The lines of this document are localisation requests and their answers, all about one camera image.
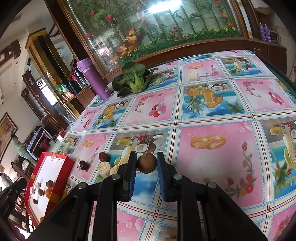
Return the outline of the orange fruit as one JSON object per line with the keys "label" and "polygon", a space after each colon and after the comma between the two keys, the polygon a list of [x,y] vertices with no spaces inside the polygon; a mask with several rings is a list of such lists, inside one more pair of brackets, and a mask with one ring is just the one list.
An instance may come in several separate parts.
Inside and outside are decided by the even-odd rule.
{"label": "orange fruit", "polygon": [[45,196],[50,199],[51,194],[52,194],[53,188],[47,188],[45,191]]}

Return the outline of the beige cut round piece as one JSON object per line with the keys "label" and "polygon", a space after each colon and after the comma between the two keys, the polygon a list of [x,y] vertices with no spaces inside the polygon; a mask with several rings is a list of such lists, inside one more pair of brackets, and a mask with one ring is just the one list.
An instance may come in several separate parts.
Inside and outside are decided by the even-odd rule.
{"label": "beige cut round piece", "polygon": [[111,165],[109,162],[100,162],[97,166],[97,171],[102,178],[109,176]]}

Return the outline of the brown round fruit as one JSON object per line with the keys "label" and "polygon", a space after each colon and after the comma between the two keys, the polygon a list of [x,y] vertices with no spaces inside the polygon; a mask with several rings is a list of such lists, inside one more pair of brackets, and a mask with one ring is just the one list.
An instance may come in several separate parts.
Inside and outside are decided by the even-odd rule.
{"label": "brown round fruit", "polygon": [[46,187],[49,189],[52,189],[54,187],[54,182],[52,180],[49,180],[46,182]]}
{"label": "brown round fruit", "polygon": [[141,155],[137,160],[137,168],[144,174],[152,173],[157,167],[156,157],[151,153]]}
{"label": "brown round fruit", "polygon": [[45,193],[44,190],[42,190],[42,189],[39,189],[39,190],[38,190],[38,195],[39,195],[39,196],[43,196],[44,193]]}

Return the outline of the red shallow box tray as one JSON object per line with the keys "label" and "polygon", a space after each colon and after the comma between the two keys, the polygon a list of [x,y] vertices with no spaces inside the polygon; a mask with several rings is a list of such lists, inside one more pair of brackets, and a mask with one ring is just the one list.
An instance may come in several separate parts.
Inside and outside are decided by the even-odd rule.
{"label": "red shallow box tray", "polygon": [[33,226],[59,203],[74,161],[66,155],[43,152],[29,178],[24,204]]}

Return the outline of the red date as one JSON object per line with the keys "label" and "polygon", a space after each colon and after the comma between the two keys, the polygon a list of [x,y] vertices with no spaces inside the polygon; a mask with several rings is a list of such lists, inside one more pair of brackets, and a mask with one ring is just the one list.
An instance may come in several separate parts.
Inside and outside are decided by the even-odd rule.
{"label": "red date", "polygon": [[99,153],[99,161],[100,162],[109,162],[109,156],[105,152]]}

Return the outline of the fruit print tablecloth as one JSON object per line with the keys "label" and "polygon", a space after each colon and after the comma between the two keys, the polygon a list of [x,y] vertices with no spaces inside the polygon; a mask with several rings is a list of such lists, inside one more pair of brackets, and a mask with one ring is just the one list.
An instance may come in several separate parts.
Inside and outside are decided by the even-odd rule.
{"label": "fruit print tablecloth", "polygon": [[64,194],[104,179],[100,152],[111,168],[130,152],[163,152],[193,182],[217,183],[276,240],[295,213],[295,88],[252,51],[176,60],[158,66],[141,93],[93,98],[57,152],[75,162]]}

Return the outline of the wooden cabinet counter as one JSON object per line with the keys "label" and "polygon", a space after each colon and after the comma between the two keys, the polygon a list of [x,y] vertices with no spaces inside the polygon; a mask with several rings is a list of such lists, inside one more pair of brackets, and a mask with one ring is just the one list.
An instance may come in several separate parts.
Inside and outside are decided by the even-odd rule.
{"label": "wooden cabinet counter", "polygon": [[[111,82],[116,76],[121,74],[121,68],[117,68],[107,73],[102,65],[95,59],[90,49],[79,40],[66,41],[71,53],[76,61],[91,58],[96,69],[101,74],[105,83]],[[141,57],[136,62],[144,64],[147,68],[155,67],[173,60],[190,57],[199,54],[208,54],[213,52],[230,50],[250,50],[254,52],[263,61],[271,64],[277,71],[287,73],[287,48],[281,45],[268,44],[258,39],[240,38],[218,38],[210,40],[201,40],[179,46],[170,47]]]}

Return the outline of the black thermos jug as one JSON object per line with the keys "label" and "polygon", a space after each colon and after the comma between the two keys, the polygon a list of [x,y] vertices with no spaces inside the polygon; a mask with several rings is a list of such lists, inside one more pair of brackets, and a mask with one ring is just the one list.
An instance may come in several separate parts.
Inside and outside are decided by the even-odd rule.
{"label": "black thermos jug", "polygon": [[73,75],[76,78],[76,82],[80,86],[81,89],[85,89],[89,86],[88,80],[85,78],[85,76],[78,70],[78,68],[74,68]]}

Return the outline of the pale butter cube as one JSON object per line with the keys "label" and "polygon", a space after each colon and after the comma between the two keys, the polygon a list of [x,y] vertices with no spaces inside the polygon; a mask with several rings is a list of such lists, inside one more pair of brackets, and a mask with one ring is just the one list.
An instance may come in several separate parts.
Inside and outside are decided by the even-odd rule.
{"label": "pale butter cube", "polygon": [[189,81],[198,81],[199,80],[199,75],[197,72],[189,72],[188,73],[188,78]]}

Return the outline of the green bok choy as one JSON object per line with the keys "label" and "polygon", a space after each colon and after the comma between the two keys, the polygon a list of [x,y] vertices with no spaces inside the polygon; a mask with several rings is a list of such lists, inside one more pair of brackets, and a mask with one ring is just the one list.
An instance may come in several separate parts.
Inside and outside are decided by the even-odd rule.
{"label": "green bok choy", "polygon": [[143,92],[155,70],[157,68],[146,70],[145,65],[136,62],[126,63],[121,69],[121,74],[113,79],[112,88],[118,97]]}

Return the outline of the purple thermos bottle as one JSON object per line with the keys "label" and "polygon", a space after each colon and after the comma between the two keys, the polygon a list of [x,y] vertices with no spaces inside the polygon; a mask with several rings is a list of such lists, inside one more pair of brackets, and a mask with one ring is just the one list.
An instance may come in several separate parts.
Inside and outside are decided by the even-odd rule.
{"label": "purple thermos bottle", "polygon": [[78,61],[77,69],[85,76],[100,99],[107,99],[111,96],[111,90],[89,58]]}

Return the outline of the floral glass display panel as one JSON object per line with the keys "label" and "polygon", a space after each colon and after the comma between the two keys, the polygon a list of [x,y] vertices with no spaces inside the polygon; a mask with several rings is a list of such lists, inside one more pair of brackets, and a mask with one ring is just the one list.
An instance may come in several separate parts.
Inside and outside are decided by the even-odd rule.
{"label": "floral glass display panel", "polygon": [[233,1],[59,1],[99,69],[199,40],[242,37]]}

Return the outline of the purple spray bottle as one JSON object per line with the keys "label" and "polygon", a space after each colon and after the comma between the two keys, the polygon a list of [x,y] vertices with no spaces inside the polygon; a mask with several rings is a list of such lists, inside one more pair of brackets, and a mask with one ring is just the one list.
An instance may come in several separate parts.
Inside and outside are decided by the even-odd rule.
{"label": "purple spray bottle", "polygon": [[264,26],[262,25],[262,23],[259,23],[259,30],[260,30],[260,35],[261,35],[262,41],[266,42],[265,30],[264,30]]}
{"label": "purple spray bottle", "polygon": [[267,41],[268,43],[271,43],[270,29],[269,29],[269,27],[267,26],[267,24],[264,24],[264,32],[265,32],[265,38],[266,38],[266,41]]}

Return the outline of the framed wall painting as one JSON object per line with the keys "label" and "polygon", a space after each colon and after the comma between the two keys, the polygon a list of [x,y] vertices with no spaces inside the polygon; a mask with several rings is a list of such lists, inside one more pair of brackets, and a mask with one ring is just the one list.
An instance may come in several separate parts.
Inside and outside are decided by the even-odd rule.
{"label": "framed wall painting", "polygon": [[8,113],[5,113],[0,122],[0,158],[1,161],[11,142],[11,134],[16,133],[18,127]]}

